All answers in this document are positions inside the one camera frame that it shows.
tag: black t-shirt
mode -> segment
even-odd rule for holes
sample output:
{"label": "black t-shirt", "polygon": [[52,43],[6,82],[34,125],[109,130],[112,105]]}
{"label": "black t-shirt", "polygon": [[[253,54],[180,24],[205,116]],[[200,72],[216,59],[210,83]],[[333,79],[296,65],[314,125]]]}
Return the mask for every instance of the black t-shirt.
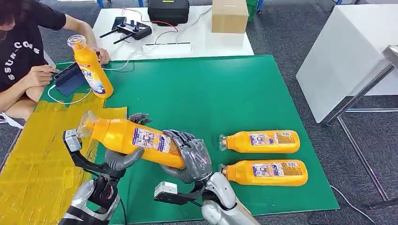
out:
{"label": "black t-shirt", "polygon": [[0,92],[26,76],[33,66],[46,64],[38,26],[60,30],[66,23],[65,14],[36,0],[28,0],[28,5],[23,19],[0,40]]}

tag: yellow tape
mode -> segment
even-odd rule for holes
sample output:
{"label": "yellow tape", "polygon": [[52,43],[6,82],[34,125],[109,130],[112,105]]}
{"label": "yellow tape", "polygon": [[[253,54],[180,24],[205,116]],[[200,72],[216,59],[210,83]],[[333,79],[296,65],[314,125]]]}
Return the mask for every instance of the yellow tape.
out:
{"label": "yellow tape", "polygon": [[[85,94],[75,94],[72,101]],[[104,109],[104,100],[90,94],[66,108],[40,101],[0,174],[0,224],[56,225],[73,194],[91,174],[75,167],[62,141],[63,131],[76,128],[88,110],[102,118],[126,118],[127,108]],[[98,142],[84,138],[81,150],[94,161]]]}

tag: robotic arm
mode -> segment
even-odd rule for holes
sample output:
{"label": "robotic arm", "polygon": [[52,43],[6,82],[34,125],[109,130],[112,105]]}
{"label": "robotic arm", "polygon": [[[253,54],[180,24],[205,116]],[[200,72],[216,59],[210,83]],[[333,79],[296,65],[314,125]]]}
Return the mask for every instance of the robotic arm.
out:
{"label": "robotic arm", "polygon": [[164,130],[179,147],[186,167],[183,170],[161,165],[162,169],[184,183],[195,182],[187,194],[177,192],[175,184],[162,182],[155,189],[155,200],[183,205],[202,196],[203,218],[213,225],[259,225],[250,211],[238,200],[229,181],[220,172],[213,172],[203,140],[192,134]]}
{"label": "robotic arm", "polygon": [[[147,116],[137,113],[130,117],[130,121],[143,125],[151,121]],[[88,161],[80,153],[82,142],[76,129],[65,131],[62,138],[76,166],[90,173],[99,172],[100,175],[79,187],[59,225],[108,225],[121,202],[117,183],[126,173],[126,168],[142,157],[144,149],[138,148],[129,155],[106,150],[106,163],[99,165]],[[92,211],[87,207],[87,202],[95,203],[100,208]]]}
{"label": "robotic arm", "polygon": [[[82,143],[77,137],[76,129],[63,134],[64,143],[76,166],[100,175],[84,182],[72,198],[72,203],[60,221],[60,225],[107,225],[120,202],[117,183],[126,170],[117,171],[108,164],[94,164],[80,153]],[[87,207],[90,201],[100,206],[97,211]]]}

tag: cardboard box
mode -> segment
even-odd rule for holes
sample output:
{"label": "cardboard box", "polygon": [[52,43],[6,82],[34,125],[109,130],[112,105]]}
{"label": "cardboard box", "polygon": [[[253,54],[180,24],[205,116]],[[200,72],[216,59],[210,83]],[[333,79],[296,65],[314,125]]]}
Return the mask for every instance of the cardboard box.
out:
{"label": "cardboard box", "polygon": [[243,34],[248,17],[246,0],[213,0],[212,32]]}

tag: person's arm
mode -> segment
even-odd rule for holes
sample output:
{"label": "person's arm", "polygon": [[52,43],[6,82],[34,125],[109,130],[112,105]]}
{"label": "person's arm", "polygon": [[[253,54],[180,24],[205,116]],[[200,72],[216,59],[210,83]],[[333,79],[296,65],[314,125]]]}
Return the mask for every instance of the person's arm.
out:
{"label": "person's arm", "polygon": [[46,86],[52,80],[52,73],[59,70],[49,65],[32,67],[29,73],[7,90],[0,92],[0,113],[9,109],[30,87]]}
{"label": "person's arm", "polygon": [[28,16],[35,21],[37,25],[52,30],[73,30],[85,36],[89,47],[99,52],[100,63],[105,64],[109,62],[108,52],[105,49],[97,47],[94,32],[86,22],[75,19],[58,10],[54,10],[46,4],[40,3],[36,0],[28,0],[28,2],[31,7]]}
{"label": "person's arm", "polygon": [[66,16],[66,22],[65,26],[63,26],[63,29],[74,30],[77,33],[85,36],[89,47],[99,52],[99,62],[101,64],[108,63],[110,60],[109,54],[105,49],[97,47],[97,41],[95,40],[94,32],[92,31],[91,26],[84,21],[73,18],[72,16],[69,15],[65,16]]}

